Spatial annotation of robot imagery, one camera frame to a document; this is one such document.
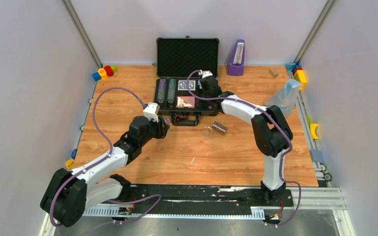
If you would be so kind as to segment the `red playing card box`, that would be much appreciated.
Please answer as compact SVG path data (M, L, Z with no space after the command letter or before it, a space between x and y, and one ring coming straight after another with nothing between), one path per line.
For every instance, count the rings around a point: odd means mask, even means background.
M193 96L177 96L177 108L195 108L196 99Z

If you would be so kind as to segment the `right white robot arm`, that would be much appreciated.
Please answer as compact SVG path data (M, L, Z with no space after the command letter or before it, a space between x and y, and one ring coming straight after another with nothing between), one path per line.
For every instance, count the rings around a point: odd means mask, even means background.
M261 198L267 205L276 204L286 188L283 161L284 156L292 150L293 139L280 108L276 105L255 105L232 92L223 92L212 75L203 75L200 84L202 99L212 103L221 113L235 116L252 126L255 143L265 156Z

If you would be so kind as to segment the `purple chip stack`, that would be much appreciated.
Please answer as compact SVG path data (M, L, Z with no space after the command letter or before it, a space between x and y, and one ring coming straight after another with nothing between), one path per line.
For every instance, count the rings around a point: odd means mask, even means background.
M166 90L166 88L167 88L167 80L166 79L160 79L158 90L160 92L164 92Z

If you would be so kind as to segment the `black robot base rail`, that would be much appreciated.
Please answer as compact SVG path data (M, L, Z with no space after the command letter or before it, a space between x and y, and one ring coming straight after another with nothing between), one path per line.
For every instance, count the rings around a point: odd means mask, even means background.
M266 201L259 186L207 186L138 184L130 187L129 200L152 199L135 204L105 202L84 216L183 219L287 219L298 210L345 210L342 193L330 187L288 187L280 197Z

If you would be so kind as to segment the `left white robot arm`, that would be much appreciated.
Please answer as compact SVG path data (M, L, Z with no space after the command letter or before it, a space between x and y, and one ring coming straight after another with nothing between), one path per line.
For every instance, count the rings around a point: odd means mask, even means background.
M163 116L157 120L137 116L106 153L71 171L55 171L40 202L51 223L70 227L95 205L113 199L126 203L131 197L130 183L113 171L135 160L151 139L165 138L169 128L169 119Z

